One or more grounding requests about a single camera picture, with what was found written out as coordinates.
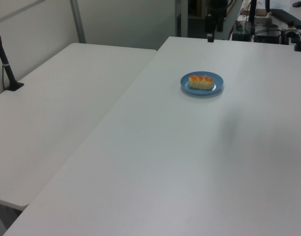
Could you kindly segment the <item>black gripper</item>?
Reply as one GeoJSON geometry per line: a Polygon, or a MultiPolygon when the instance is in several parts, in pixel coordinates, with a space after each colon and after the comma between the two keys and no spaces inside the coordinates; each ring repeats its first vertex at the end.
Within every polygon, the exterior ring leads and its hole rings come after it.
{"type": "Polygon", "coordinates": [[[208,0],[208,14],[205,18],[205,32],[208,42],[214,42],[214,21],[216,21],[216,31],[223,32],[224,19],[227,15],[227,0],[208,0]]]}

